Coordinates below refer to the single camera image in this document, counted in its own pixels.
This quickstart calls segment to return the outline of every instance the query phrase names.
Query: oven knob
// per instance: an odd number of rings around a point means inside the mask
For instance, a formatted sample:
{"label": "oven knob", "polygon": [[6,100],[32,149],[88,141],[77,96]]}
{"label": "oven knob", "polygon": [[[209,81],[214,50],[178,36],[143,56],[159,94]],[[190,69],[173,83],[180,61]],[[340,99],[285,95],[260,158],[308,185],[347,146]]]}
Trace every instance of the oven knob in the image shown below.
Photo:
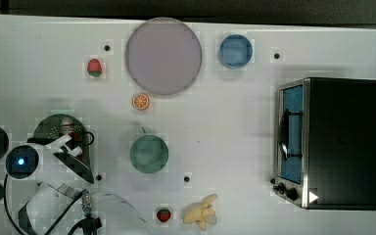
{"label": "oven knob", "polygon": [[296,191],[295,188],[288,189],[286,190],[286,197],[288,197],[292,201],[295,201],[298,199],[298,191]]}
{"label": "oven knob", "polygon": [[283,183],[279,183],[277,186],[273,186],[273,189],[279,192],[280,194],[283,194],[285,192],[285,185]]}

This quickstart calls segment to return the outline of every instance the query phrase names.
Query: red strawberry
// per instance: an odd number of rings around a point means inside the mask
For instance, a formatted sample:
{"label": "red strawberry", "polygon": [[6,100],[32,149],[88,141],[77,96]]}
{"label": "red strawberry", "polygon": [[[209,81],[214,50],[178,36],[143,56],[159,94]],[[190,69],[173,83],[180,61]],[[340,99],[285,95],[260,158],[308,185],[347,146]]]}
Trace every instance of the red strawberry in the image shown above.
{"label": "red strawberry", "polygon": [[87,65],[87,71],[92,76],[100,76],[102,74],[102,64],[100,64],[99,60],[92,59]]}
{"label": "red strawberry", "polygon": [[157,218],[160,222],[167,222],[170,219],[171,213],[168,209],[162,209],[157,212]]}

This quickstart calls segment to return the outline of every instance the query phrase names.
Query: toy food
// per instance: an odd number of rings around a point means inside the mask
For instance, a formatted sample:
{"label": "toy food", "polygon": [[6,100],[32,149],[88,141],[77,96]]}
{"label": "toy food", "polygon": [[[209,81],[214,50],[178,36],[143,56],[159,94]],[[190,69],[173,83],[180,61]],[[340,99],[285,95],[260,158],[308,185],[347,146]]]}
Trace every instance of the toy food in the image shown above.
{"label": "toy food", "polygon": [[132,104],[136,110],[146,110],[149,107],[149,97],[143,93],[137,94],[133,97]]}
{"label": "toy food", "polygon": [[216,194],[211,194],[203,199],[203,204],[191,209],[184,217],[185,224],[197,222],[203,231],[207,230],[207,223],[215,225],[215,211],[211,209],[212,202],[216,199]]}
{"label": "toy food", "polygon": [[171,217],[171,213],[168,209],[162,209],[157,212],[157,218],[160,222],[167,222]]}
{"label": "toy food", "polygon": [[102,64],[97,59],[92,59],[87,65],[87,72],[94,77],[98,77],[102,74]]}

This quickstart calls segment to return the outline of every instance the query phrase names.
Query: black oven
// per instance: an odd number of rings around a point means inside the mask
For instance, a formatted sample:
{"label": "black oven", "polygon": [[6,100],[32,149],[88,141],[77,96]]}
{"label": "black oven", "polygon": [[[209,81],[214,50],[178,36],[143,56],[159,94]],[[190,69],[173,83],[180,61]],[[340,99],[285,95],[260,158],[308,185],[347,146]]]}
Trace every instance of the black oven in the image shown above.
{"label": "black oven", "polygon": [[304,209],[376,211],[376,80],[310,77],[277,97],[276,194]]}

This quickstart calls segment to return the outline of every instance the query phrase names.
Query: blue bowl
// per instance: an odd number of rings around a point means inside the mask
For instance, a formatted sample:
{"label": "blue bowl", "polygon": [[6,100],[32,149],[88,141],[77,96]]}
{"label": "blue bowl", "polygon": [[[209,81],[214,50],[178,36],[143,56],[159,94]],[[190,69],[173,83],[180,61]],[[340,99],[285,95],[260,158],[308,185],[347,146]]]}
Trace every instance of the blue bowl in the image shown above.
{"label": "blue bowl", "polygon": [[226,37],[219,47],[219,59],[230,69],[245,66],[253,56],[253,47],[249,39],[239,34]]}

